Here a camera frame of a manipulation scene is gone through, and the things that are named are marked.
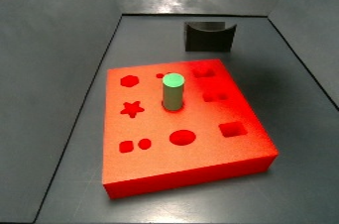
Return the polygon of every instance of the green cylinder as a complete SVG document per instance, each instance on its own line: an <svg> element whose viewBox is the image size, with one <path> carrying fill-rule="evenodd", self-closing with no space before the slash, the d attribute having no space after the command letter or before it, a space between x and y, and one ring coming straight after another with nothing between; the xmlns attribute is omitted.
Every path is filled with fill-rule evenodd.
<svg viewBox="0 0 339 224"><path fill-rule="evenodd" d="M163 106L170 111L183 107L186 78L179 73L169 73L163 77Z"/></svg>

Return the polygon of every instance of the green cylinder top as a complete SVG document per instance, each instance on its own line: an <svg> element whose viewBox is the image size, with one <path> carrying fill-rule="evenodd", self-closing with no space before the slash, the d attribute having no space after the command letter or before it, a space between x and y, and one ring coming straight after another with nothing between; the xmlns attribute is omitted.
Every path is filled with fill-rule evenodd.
<svg viewBox="0 0 339 224"><path fill-rule="evenodd" d="M163 77L163 83L169 87L179 87L185 84L186 78L179 73L169 73Z"/></svg>

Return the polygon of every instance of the star-shaped hole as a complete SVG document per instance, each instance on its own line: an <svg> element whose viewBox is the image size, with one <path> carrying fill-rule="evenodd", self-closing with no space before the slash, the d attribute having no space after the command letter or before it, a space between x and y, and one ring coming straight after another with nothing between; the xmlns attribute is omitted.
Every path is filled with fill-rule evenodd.
<svg viewBox="0 0 339 224"><path fill-rule="evenodd" d="M125 109L121 111L121 114L129 114L130 118L135 118L137 113L145 111L145 109L139 105L141 101L135 101L134 103L125 102Z"/></svg>

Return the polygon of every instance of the red foam block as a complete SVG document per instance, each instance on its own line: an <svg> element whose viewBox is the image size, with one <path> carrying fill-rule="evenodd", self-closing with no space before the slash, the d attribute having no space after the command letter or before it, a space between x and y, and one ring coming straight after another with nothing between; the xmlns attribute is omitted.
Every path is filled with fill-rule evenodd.
<svg viewBox="0 0 339 224"><path fill-rule="evenodd" d="M162 105L169 72L186 77L178 112ZM218 59L109 71L102 183L110 198L263 172L277 156Z"/></svg>

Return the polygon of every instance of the black object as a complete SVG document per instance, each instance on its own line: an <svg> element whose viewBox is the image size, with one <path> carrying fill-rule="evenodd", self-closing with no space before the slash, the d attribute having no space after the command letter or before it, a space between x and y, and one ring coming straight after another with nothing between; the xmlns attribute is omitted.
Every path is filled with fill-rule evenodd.
<svg viewBox="0 0 339 224"><path fill-rule="evenodd" d="M186 22L187 52L229 52L238 25L226 29L225 22Z"/></svg>

